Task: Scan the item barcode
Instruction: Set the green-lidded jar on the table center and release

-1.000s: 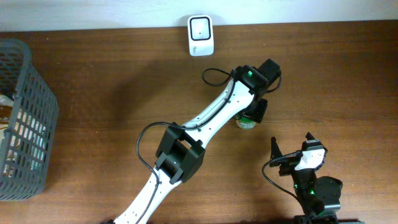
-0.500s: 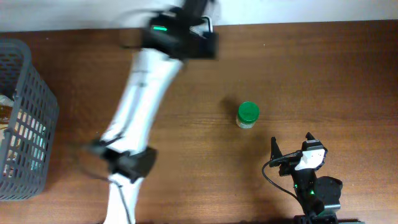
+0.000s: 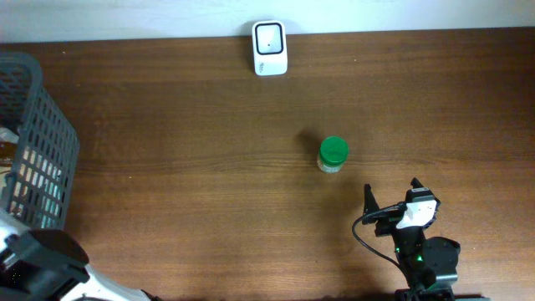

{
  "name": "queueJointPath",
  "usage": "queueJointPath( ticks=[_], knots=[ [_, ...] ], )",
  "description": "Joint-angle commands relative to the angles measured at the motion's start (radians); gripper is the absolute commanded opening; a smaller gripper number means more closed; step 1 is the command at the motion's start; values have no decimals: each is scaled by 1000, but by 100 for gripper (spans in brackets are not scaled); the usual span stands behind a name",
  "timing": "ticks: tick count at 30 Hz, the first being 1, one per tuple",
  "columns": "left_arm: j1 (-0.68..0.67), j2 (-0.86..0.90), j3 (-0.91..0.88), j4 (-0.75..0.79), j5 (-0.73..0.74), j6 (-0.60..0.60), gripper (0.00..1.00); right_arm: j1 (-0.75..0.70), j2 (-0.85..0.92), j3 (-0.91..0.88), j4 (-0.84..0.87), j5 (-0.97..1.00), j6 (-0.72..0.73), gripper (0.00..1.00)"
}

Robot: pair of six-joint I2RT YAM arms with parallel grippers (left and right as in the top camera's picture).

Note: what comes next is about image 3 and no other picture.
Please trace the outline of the green lid jar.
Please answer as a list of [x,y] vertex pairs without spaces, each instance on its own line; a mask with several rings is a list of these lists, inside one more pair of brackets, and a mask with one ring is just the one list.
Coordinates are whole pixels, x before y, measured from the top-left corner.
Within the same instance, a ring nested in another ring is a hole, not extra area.
[[319,147],[317,165],[325,173],[339,172],[349,155],[347,142],[338,136],[325,138]]

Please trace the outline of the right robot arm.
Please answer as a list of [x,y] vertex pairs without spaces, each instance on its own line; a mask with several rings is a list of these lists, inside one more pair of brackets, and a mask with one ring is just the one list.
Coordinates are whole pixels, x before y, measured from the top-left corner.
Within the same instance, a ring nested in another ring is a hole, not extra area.
[[[413,178],[410,185],[404,201],[381,208],[371,185],[366,184],[363,214],[351,227],[355,239],[375,255],[393,263],[405,277],[408,288],[395,291],[396,301],[483,300],[482,296],[457,297],[453,293],[452,285],[458,280],[456,267],[461,245],[446,237],[425,236],[425,230],[436,220],[441,201],[417,178]],[[356,232],[359,224],[373,224],[376,237],[391,237],[395,258],[364,242]]]

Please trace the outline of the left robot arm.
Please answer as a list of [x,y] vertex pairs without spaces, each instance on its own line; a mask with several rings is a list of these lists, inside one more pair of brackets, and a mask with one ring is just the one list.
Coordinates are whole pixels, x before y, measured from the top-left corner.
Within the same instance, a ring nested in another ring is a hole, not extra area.
[[87,253],[66,232],[32,229],[1,211],[1,301],[158,299],[94,270]]

